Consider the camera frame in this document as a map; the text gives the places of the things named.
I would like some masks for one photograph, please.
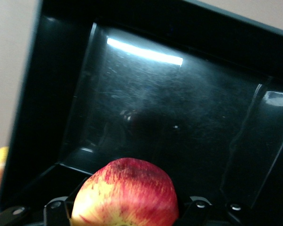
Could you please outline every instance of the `screw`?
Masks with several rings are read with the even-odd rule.
[[[50,208],[55,209],[59,207],[62,203],[60,201],[55,201],[50,205]]]
[[[201,209],[203,209],[203,208],[205,208],[205,207],[206,207],[205,203],[204,203],[204,202],[202,202],[202,201],[198,201],[198,202],[196,202],[196,206],[197,206],[198,208],[201,208]]]
[[[20,207],[19,209],[14,210],[12,214],[18,215],[18,214],[22,213],[24,210],[25,210],[24,207]]]
[[[232,210],[235,210],[235,211],[241,210],[241,206],[239,206],[238,204],[231,204],[231,208],[232,208]]]

